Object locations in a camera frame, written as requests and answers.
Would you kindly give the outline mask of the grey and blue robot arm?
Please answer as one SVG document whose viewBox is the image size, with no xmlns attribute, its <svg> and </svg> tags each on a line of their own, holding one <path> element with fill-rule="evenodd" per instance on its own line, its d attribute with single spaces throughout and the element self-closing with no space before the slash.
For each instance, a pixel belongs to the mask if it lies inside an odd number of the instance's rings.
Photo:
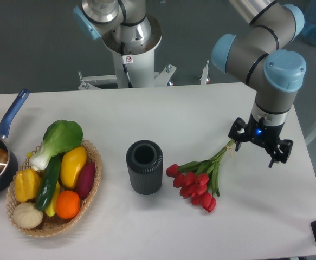
<svg viewBox="0 0 316 260">
<path fill-rule="evenodd" d="M 218 39 L 212 63 L 256 91 L 248 122 L 236 119 L 229 137 L 237 147 L 252 142 L 266 150 L 272 163 L 285 163 L 293 142 L 280 133 L 302 86 L 304 58 L 285 50 L 302 31 L 301 10 L 276 1 L 232 1 L 250 32 Z M 101 38 L 112 52 L 119 88 L 160 87 L 171 69 L 154 69 L 154 51 L 162 39 L 158 21 L 146 12 L 145 1 L 82 1 L 73 10 L 80 28 L 92 39 Z"/>
</svg>

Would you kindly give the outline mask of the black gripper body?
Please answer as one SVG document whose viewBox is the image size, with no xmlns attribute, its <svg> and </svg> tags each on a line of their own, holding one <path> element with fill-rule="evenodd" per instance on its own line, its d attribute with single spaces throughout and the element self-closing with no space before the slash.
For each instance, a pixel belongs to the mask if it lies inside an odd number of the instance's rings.
<svg viewBox="0 0 316 260">
<path fill-rule="evenodd" d="M 281 145 L 285 142 L 280 139 L 285 121 L 286 113 L 252 111 L 244 128 L 244 142 L 251 142 L 267 152 L 280 152 Z"/>
</svg>

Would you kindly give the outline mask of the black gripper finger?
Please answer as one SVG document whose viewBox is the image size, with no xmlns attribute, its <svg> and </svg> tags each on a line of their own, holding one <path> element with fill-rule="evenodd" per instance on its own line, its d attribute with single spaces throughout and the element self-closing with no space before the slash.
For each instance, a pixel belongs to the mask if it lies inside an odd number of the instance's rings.
<svg viewBox="0 0 316 260">
<path fill-rule="evenodd" d="M 248 141 L 248 135 L 246 130 L 246 122 L 240 117 L 236 118 L 228 134 L 228 137 L 231 138 L 234 141 L 234 144 L 236 145 L 235 151 L 238 151 L 240 149 L 242 143 Z"/>
<path fill-rule="evenodd" d="M 285 164 L 291 154 L 292 148 L 293 140 L 290 139 L 278 139 L 277 142 L 269 144 L 267 153 L 270 155 L 271 160 L 268 167 L 272 168 L 274 163 Z"/>
</svg>

